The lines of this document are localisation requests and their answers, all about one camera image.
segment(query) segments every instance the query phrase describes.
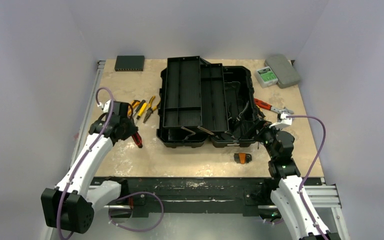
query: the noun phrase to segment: red handle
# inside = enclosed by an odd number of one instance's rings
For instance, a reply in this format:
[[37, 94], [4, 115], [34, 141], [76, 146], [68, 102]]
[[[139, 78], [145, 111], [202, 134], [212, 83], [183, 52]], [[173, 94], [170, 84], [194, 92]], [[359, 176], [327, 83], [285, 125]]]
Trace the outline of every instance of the red handle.
[[270, 110], [272, 108], [272, 105], [268, 104], [267, 102], [261, 101], [257, 98], [254, 98], [254, 102], [258, 107], [262, 109]]

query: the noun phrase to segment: beige table surface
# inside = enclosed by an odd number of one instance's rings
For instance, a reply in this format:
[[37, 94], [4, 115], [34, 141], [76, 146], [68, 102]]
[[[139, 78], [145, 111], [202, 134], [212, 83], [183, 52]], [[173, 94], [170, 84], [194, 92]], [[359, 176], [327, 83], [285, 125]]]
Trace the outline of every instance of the beige table surface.
[[[222, 63], [224, 66], [244, 66], [252, 73], [255, 89], [254, 97], [275, 107], [287, 106], [297, 115], [306, 114], [298, 86], [280, 89], [277, 85], [261, 88], [254, 77], [254, 71], [264, 66], [264, 60], [207, 59], [210, 63]], [[147, 101], [152, 95], [159, 99], [162, 86], [161, 71], [166, 68], [166, 59], [146, 59], [142, 72], [115, 72], [115, 59], [108, 59], [100, 81], [101, 87], [109, 87], [117, 101], [131, 102], [133, 99]], [[109, 99], [105, 91], [99, 94], [99, 100]], [[266, 119], [276, 122], [276, 114], [262, 110]], [[96, 120], [101, 110], [94, 107], [91, 120]], [[137, 126], [142, 136], [143, 148], [139, 149], [133, 140], [119, 141], [102, 161], [96, 176], [123, 177], [270, 177], [266, 149], [257, 143], [250, 147], [229, 146], [215, 148], [208, 140], [202, 147], [168, 148], [157, 138], [159, 116], [155, 112], [144, 124]], [[295, 137], [293, 158], [301, 174], [305, 174], [316, 154], [316, 146], [307, 119], [296, 119], [291, 127], [285, 129]], [[248, 164], [234, 162], [234, 153], [250, 153], [252, 161]], [[315, 164], [311, 176], [322, 177], [320, 162]]]

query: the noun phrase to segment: toolbox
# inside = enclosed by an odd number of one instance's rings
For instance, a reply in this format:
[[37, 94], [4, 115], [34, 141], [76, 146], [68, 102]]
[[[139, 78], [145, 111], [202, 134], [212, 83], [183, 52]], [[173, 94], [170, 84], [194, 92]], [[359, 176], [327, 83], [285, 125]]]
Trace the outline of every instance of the toolbox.
[[161, 72], [157, 137], [166, 147], [249, 147], [255, 140], [251, 72], [243, 66], [209, 63], [199, 56], [167, 59]]

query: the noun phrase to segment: white wall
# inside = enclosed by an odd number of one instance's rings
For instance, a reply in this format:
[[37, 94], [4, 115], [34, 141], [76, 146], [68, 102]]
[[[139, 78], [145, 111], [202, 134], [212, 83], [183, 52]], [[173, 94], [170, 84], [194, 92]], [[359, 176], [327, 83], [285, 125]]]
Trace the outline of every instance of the white wall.
[[68, 169], [95, 60], [61, 0], [0, 0], [0, 240], [37, 240]]
[[295, 59], [328, 0], [70, 0], [95, 57]]
[[329, 1], [295, 65], [351, 239], [384, 239], [384, 1]]

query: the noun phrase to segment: tabletop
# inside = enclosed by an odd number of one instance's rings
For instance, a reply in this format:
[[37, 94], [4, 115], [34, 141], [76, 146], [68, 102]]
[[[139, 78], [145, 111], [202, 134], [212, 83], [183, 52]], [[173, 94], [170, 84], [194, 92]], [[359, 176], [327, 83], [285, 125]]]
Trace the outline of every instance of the tabletop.
[[[261, 88], [254, 72], [264, 66], [263, 59], [207, 59], [210, 63], [222, 63], [224, 66], [244, 66], [251, 71], [254, 97], [277, 108], [287, 107], [296, 115], [305, 115], [306, 110], [297, 85], [280, 89], [277, 85]], [[149, 100], [156, 95], [159, 100], [162, 87], [161, 71], [167, 67], [166, 59], [146, 59], [143, 71], [114, 70], [116, 60], [105, 62], [100, 87], [108, 87], [115, 100], [130, 103], [133, 99]], [[109, 95], [99, 93], [99, 100], [106, 102]], [[94, 105], [90, 123], [96, 120], [102, 111]], [[262, 110], [266, 119], [276, 122], [277, 114]], [[157, 138], [159, 116], [154, 112], [146, 123], [137, 124], [142, 137], [143, 148], [138, 148], [131, 138], [119, 141], [102, 161], [96, 176], [119, 177], [270, 177], [266, 149], [257, 143], [250, 147], [228, 146], [215, 148], [211, 141], [198, 148], [168, 148]], [[301, 172], [305, 174], [316, 155], [316, 146], [306, 118], [295, 119], [292, 126], [284, 129], [295, 137], [292, 157]], [[235, 153], [249, 153], [252, 161], [237, 164]], [[323, 177], [322, 167], [317, 161], [310, 176]]]

